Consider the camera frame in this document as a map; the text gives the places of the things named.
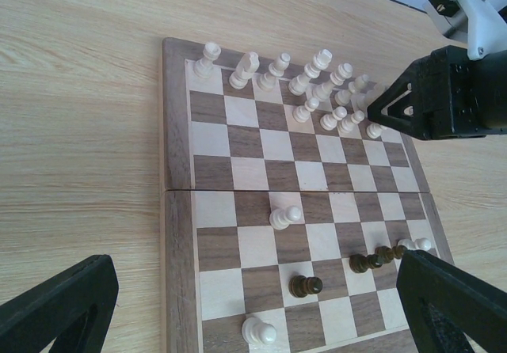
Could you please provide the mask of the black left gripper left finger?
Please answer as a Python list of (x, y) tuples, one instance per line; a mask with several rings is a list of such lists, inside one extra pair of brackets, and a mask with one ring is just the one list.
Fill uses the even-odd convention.
[(89, 256), (1, 305), (1, 351), (100, 352), (118, 292), (111, 256)]

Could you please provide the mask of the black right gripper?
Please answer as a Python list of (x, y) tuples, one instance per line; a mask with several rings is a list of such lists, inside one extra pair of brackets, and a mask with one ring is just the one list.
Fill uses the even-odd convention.
[(506, 134), (506, 52), (471, 60), (447, 46), (414, 60), (367, 108), (368, 119), (424, 139)]

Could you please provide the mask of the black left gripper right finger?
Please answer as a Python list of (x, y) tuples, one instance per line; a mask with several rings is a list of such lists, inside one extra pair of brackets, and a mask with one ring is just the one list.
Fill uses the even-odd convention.
[(418, 351), (506, 351), (503, 290), (422, 250), (404, 253), (396, 288)]

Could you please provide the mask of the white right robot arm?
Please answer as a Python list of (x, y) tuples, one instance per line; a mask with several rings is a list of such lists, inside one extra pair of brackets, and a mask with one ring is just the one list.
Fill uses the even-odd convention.
[(414, 60), (368, 107), (368, 119), (419, 140), (506, 133), (506, 12), (489, 0), (426, 0), (440, 33), (461, 44)]

